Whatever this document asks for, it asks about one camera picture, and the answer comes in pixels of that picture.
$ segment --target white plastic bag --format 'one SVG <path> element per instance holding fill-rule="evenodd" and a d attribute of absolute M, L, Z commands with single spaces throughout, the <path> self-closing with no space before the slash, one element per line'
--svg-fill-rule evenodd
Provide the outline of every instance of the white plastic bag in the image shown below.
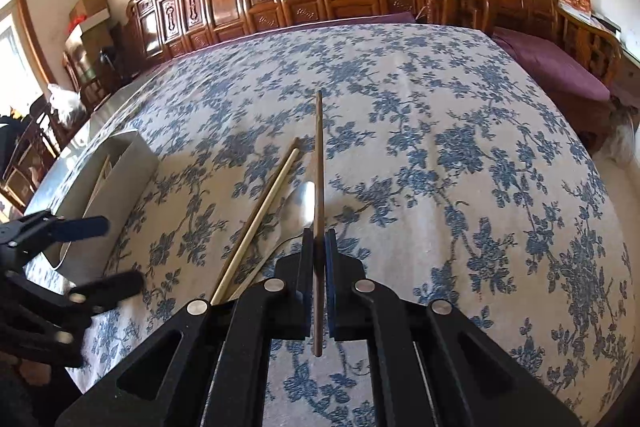
<path fill-rule="evenodd" d="M 619 106 L 610 117 L 612 132 L 605 140 L 598 155 L 611 158 L 621 167 L 629 165 L 636 153 L 636 136 L 631 119 L 633 108 Z"/>
<path fill-rule="evenodd" d="M 51 92 L 49 103 L 58 112 L 60 123 L 67 128 L 73 127 L 74 122 L 86 114 L 80 95 L 74 91 L 62 89 L 57 84 L 49 84 L 48 87 Z"/>

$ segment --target window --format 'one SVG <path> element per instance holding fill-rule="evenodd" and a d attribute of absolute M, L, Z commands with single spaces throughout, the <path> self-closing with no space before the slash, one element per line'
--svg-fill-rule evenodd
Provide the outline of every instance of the window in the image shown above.
<path fill-rule="evenodd" d="M 22 43 L 26 36 L 20 26 L 17 0 L 0 0 L 0 115 L 11 108 L 22 115 L 42 94 Z"/>

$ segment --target chopstick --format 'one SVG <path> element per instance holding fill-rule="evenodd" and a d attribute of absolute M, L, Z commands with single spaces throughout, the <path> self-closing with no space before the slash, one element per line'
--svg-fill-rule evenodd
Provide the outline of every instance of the chopstick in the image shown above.
<path fill-rule="evenodd" d="M 269 207 L 271 206 L 271 203 L 273 203 L 273 200 L 280 190 L 280 187 L 282 187 L 287 173 L 289 172 L 299 153 L 300 140 L 296 138 L 295 140 L 293 140 L 293 142 L 289 146 L 289 150 L 287 150 L 287 154 L 283 157 L 280 164 L 278 165 L 276 173 L 269 179 L 269 181 L 265 185 L 260 198 L 258 198 L 258 201 L 256 202 L 252 213 L 249 215 L 249 219 L 247 219 L 244 227 L 242 227 L 234 248 L 227 258 L 225 266 L 223 266 L 223 269 L 220 272 L 220 278 L 218 279 L 218 281 L 216 281 L 216 284 L 214 286 L 213 296 L 211 298 L 212 306 L 220 304 L 223 301 L 226 289 L 228 288 L 230 282 L 236 274 L 236 270 L 242 262 L 244 253 L 251 244 L 255 232 L 258 230 L 258 227 L 260 226 L 264 215 L 267 213 L 267 210 L 269 210 Z"/>
<path fill-rule="evenodd" d="M 322 91 L 316 93 L 316 209 L 314 212 L 314 345 L 322 356 L 324 334 L 324 139 L 322 135 Z"/>

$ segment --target blue floral pattern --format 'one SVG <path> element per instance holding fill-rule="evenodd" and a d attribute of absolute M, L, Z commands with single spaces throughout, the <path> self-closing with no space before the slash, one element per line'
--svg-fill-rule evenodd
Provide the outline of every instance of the blue floral pattern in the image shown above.
<path fill-rule="evenodd" d="M 146 287 L 95 319 L 87 364 L 72 372 L 80 388 L 210 293 L 294 136 L 307 154 L 283 192 L 310 179 L 316 89 L 326 215 L 340 251 L 401 298 L 449 299 L 596 423 L 634 351 L 631 261 L 604 184 L 519 66 L 481 33 L 444 26 L 264 36 L 176 60 L 139 90 L 87 156 L 112 132 L 135 128 L 161 160 L 107 267 L 141 271 Z M 276 246 L 286 196 L 270 208 L 235 284 Z M 280 248 L 263 275 L 299 248 Z M 38 259 L 30 277 L 59 288 L 45 265 Z M 309 342 L 273 342 L 265 425 L 374 424 L 365 344 L 325 344 L 315 359 Z"/>

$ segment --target armrest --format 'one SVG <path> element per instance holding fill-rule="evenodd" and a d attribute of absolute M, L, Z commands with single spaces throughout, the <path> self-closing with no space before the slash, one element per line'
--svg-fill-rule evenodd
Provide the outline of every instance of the armrest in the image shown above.
<path fill-rule="evenodd" d="M 595 28 L 556 7 L 558 45 L 583 68 L 609 87 L 621 58 L 618 40 L 607 31 Z"/>
<path fill-rule="evenodd" d="M 498 3 L 495 0 L 421 0 L 427 23 L 464 26 L 494 32 Z"/>

